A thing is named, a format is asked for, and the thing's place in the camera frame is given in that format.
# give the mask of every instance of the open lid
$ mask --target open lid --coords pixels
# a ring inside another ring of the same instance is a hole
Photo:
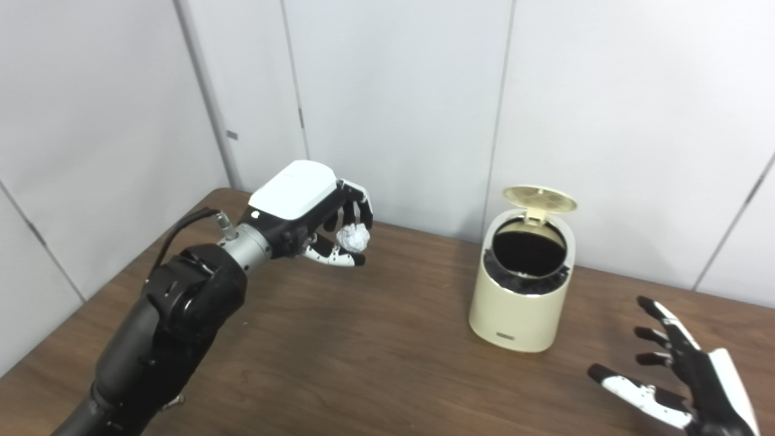
[[[537,185],[518,185],[503,190],[503,196],[514,206],[527,209],[526,223],[543,225],[546,213],[576,210],[576,202],[566,193]]]

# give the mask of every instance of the white wall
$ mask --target white wall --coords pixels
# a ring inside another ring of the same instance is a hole
[[[697,290],[775,306],[775,173],[770,169]]]
[[[506,185],[545,184],[580,204],[581,265],[692,288],[775,151],[769,2],[277,0],[262,19],[283,4],[290,47],[200,15],[232,53],[208,67],[292,48],[309,157],[368,187],[380,220],[478,240]],[[224,81],[287,84],[275,62]]]
[[[510,1],[286,6],[310,158],[379,220],[478,240]]]
[[[222,159],[172,2],[0,8],[0,180],[88,298]]]
[[[307,158],[278,0],[181,0],[217,96],[236,188],[253,191]]]
[[[56,264],[0,191],[0,375],[80,305]]]

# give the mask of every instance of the robotic arm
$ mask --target robotic arm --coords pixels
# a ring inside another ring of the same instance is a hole
[[[644,296],[638,304],[659,320],[666,334],[636,327],[635,335],[656,342],[667,353],[644,353],[635,357],[641,365],[662,365],[689,386],[692,404],[682,396],[647,385],[600,364],[588,374],[604,388],[638,407],[644,413],[690,436],[760,436],[746,388],[725,348],[706,353],[689,331],[665,306]]]
[[[159,411],[182,403],[181,390],[219,328],[243,305],[247,275],[270,259],[301,255],[327,265],[363,265],[361,253],[316,233],[321,225],[334,230],[340,209],[351,231],[340,231],[338,239],[367,238],[373,213],[366,190],[323,164],[295,161],[250,197],[236,228],[214,209],[182,219],[100,356],[88,394],[53,435],[137,436]],[[216,216],[224,238],[188,247],[162,265],[177,232],[207,216]]]

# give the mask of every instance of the cream trash can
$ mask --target cream trash can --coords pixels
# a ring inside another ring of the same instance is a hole
[[[576,202],[532,185],[503,195],[520,209],[498,215],[487,229],[469,324],[499,347],[544,351],[554,342],[576,257],[573,232],[549,213],[575,210]]]

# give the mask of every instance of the wooden table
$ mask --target wooden table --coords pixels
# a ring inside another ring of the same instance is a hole
[[[247,198],[220,189],[201,204],[237,217]],[[218,239],[215,224],[201,222],[170,252]],[[46,435],[70,413],[158,247],[0,379],[0,434]],[[669,370],[634,362],[656,348],[632,334],[635,325],[656,327],[637,295],[665,303],[708,350],[727,347],[763,433],[775,428],[775,310],[578,268],[556,343],[522,354],[468,327],[476,244],[378,223],[366,254],[362,268],[265,265],[184,390],[188,402],[146,434],[681,434],[585,373],[600,362],[686,393]]]

